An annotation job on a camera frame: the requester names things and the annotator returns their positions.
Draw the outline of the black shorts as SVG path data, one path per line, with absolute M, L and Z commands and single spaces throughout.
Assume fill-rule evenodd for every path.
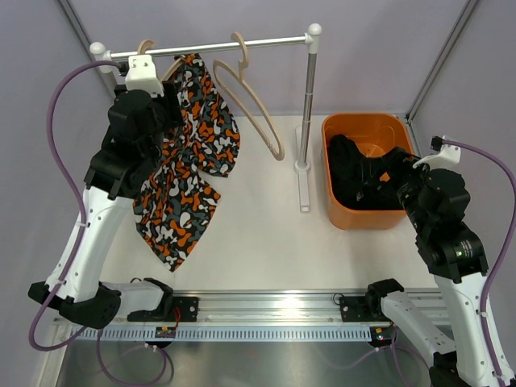
M 390 204 L 358 204 L 355 200 L 364 177 L 383 175 L 385 172 L 363 172 L 360 162 L 365 156 L 356 143 L 345 135 L 335 135 L 327 146 L 332 192 L 342 206 L 351 210 L 401 210 L 393 187 L 390 186 Z

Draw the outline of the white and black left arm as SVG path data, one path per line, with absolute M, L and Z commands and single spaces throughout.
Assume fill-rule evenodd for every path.
M 156 279 L 126 284 L 100 280 L 123 218 L 160 165 L 165 135 L 183 124 L 173 82 L 162 86 L 164 93 L 157 97 L 116 88 L 109 126 L 85 175 L 85 208 L 52 274 L 28 290 L 30 299 L 72 323 L 102 329 L 117 317 L 161 322 L 172 315 L 173 289 Z

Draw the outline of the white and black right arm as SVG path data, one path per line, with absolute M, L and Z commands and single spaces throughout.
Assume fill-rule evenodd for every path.
M 416 232 L 418 254 L 438 286 L 451 339 L 418 310 L 394 279 L 372 283 L 365 310 L 389 319 L 429 364 L 435 386 L 513 386 L 515 372 L 497 334 L 489 288 L 498 266 L 488 266 L 480 238 L 464 223 L 470 202 L 462 176 L 452 171 L 464 144 L 438 138 L 434 155 L 417 158 L 395 147 L 361 161 L 363 187 L 393 188 Z

